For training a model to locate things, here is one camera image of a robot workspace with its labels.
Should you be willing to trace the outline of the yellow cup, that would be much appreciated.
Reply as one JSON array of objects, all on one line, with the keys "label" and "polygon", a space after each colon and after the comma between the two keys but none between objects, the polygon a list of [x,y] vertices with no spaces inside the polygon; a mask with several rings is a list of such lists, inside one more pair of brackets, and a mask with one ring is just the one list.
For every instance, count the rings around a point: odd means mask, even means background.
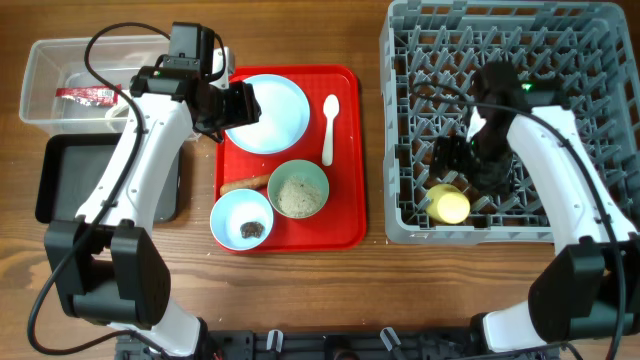
[{"label": "yellow cup", "polygon": [[426,213],[438,222],[459,224],[467,219],[471,205],[467,197],[451,184],[438,184],[428,190]]}]

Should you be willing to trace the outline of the light blue plate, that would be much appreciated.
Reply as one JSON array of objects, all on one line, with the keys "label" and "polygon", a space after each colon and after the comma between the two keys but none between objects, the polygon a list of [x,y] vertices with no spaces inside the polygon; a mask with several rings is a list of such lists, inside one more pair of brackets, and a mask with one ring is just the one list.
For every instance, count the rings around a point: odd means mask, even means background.
[{"label": "light blue plate", "polygon": [[261,115],[257,123],[227,131],[229,139],[259,155],[282,152],[300,140],[310,122],[310,104],[302,89],[273,74],[254,75],[243,82],[253,87]]}]

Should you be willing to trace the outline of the brown sausage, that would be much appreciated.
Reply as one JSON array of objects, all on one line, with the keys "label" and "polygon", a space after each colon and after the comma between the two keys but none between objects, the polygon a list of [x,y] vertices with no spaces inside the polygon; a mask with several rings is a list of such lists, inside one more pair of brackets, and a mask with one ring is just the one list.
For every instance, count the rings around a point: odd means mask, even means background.
[{"label": "brown sausage", "polygon": [[256,177],[251,177],[251,178],[246,178],[246,179],[241,179],[234,182],[226,183],[221,186],[220,195],[223,196],[231,191],[239,190],[239,189],[250,189],[250,190],[261,189],[268,184],[270,177],[271,177],[270,174],[266,174],[266,175],[261,175],[261,176],[256,176]]}]

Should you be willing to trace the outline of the red snack wrapper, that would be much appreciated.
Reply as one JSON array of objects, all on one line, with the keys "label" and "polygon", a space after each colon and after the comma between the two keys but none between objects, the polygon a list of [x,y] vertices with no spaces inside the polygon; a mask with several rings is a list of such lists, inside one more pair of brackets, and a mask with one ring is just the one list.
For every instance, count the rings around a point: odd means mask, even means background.
[{"label": "red snack wrapper", "polygon": [[58,88],[55,96],[89,107],[111,107],[119,100],[118,93],[105,85]]}]

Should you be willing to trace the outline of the light blue bowl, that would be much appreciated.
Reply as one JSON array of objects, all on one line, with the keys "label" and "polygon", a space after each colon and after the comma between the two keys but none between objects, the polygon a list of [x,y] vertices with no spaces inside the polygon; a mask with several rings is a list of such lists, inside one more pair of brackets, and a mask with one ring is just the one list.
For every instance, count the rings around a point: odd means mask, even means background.
[{"label": "light blue bowl", "polygon": [[[260,238],[243,239],[240,226],[257,221],[265,229]],[[231,251],[248,251],[261,245],[270,235],[274,225],[274,211],[261,193],[239,189],[223,195],[216,201],[210,215],[210,229],[215,240]]]}]

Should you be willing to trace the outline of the green bowl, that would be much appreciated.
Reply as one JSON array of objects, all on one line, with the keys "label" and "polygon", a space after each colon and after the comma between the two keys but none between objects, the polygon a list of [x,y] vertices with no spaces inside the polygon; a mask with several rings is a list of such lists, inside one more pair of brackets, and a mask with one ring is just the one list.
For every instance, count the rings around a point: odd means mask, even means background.
[{"label": "green bowl", "polygon": [[277,204],[277,194],[283,182],[292,176],[298,176],[298,177],[304,178],[307,182],[316,185],[323,193],[324,200],[323,200],[322,206],[317,212],[313,214],[315,215],[325,206],[325,204],[328,201],[329,181],[324,171],[318,165],[308,160],[299,159],[299,160],[287,161],[274,170],[274,172],[271,174],[270,180],[267,185],[267,195],[268,195],[269,201],[271,202],[272,206],[278,213],[285,216],[281,212]]}]

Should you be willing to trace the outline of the white plastic spoon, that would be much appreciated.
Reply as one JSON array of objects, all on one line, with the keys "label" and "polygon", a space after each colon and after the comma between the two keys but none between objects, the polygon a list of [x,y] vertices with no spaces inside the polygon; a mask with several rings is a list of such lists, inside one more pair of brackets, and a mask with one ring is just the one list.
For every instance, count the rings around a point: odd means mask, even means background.
[{"label": "white plastic spoon", "polygon": [[340,111],[339,99],[335,94],[330,94],[324,101],[323,114],[326,118],[326,130],[321,155],[321,162],[324,166],[333,163],[334,155],[334,121]]}]

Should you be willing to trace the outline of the white rice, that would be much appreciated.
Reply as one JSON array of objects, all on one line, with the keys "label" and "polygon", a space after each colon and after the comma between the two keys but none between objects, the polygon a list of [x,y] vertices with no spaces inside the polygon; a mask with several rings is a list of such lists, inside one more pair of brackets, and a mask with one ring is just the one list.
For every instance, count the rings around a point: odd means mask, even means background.
[{"label": "white rice", "polygon": [[323,193],[316,185],[298,176],[286,179],[277,194],[281,212],[290,218],[313,215],[321,208],[323,200]]}]

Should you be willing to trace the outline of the dark food scrap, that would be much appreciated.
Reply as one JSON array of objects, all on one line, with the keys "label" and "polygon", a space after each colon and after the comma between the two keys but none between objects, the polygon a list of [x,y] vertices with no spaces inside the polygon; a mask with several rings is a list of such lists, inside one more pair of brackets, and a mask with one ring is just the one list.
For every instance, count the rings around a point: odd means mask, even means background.
[{"label": "dark food scrap", "polygon": [[264,232],[264,225],[257,221],[246,222],[240,226],[240,233],[243,239],[260,238]]}]

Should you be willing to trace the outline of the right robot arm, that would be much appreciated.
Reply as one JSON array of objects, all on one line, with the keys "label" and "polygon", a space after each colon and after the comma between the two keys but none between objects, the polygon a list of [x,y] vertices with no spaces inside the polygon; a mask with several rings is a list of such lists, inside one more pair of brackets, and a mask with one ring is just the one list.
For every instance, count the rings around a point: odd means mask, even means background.
[{"label": "right robot arm", "polygon": [[511,184],[519,159],[551,226],[555,256],[527,299],[480,316],[486,349],[506,355],[609,338],[615,356],[639,331],[639,233],[587,154],[560,82],[523,81],[511,63],[494,61],[473,74],[469,93],[428,81],[411,91],[465,112],[466,134],[437,140],[434,171],[457,171],[490,193]]}]

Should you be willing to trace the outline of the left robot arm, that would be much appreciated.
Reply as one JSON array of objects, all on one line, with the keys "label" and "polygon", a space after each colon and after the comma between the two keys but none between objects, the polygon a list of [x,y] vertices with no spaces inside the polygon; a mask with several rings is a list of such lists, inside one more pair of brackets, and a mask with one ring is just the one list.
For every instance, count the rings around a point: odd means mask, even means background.
[{"label": "left robot arm", "polygon": [[161,359],[212,359],[206,322],[171,297],[170,272],[152,241],[154,216],[174,159],[193,134],[222,142],[226,130],[257,122],[253,88],[229,81],[222,38],[176,22],[169,49],[144,66],[120,97],[126,126],[95,189],[70,221],[50,223],[45,291],[63,312],[129,337]]}]

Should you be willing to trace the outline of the grey dishwasher rack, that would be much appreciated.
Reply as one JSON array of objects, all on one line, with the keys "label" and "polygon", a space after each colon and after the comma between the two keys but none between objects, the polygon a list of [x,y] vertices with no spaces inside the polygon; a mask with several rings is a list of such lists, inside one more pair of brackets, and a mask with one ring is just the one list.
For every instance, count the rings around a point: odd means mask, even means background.
[{"label": "grey dishwasher rack", "polygon": [[[639,73],[623,10],[604,2],[395,1],[379,37],[384,101],[384,212],[398,244],[475,245],[551,242],[542,203],[524,165],[515,188],[483,194],[450,171],[430,174],[439,136],[464,135],[464,111],[414,97],[414,82],[468,93],[473,74],[508,61],[523,81],[557,79],[576,116],[582,143],[614,202],[639,218]],[[469,200],[459,224],[426,213],[426,194],[451,184]]]}]

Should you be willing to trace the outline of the clear plastic waste bin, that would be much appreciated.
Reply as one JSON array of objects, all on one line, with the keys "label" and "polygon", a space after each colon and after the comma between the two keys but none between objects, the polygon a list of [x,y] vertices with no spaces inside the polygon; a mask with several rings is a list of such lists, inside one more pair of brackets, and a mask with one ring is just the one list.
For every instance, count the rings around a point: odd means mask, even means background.
[{"label": "clear plastic waste bin", "polygon": [[[40,40],[33,44],[24,74],[19,116],[54,136],[58,134],[119,133],[127,114],[108,118],[106,107],[93,107],[63,99],[59,88],[100,84],[86,69],[86,38]],[[101,77],[127,89],[139,69],[153,65],[168,52],[169,41],[160,35],[105,36],[90,52],[90,65]]]}]

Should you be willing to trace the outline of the black waste tray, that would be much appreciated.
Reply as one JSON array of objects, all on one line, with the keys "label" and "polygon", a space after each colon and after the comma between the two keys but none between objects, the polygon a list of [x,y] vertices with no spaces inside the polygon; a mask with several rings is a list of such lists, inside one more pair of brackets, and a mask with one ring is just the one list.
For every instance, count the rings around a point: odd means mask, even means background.
[{"label": "black waste tray", "polygon": [[60,134],[46,144],[35,218],[42,224],[72,220],[103,175],[118,133]]}]

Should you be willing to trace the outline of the red serving tray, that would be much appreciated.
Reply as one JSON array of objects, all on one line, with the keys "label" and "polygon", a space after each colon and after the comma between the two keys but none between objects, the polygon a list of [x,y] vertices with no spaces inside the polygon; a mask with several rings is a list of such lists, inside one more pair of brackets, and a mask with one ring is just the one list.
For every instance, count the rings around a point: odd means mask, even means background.
[{"label": "red serving tray", "polygon": [[335,94],[340,110],[334,121],[334,161],[323,169],[329,180],[327,204],[308,219],[276,214],[271,233],[249,252],[334,251],[357,245],[366,234],[367,215],[356,75],[342,65],[254,66],[239,68],[231,79],[261,74],[286,77],[301,88],[310,104],[310,124],[301,139],[280,154],[250,154],[226,138],[217,146],[214,197],[220,197],[220,187],[226,183],[265,175],[289,160],[320,164],[326,128],[322,107],[326,97]]}]

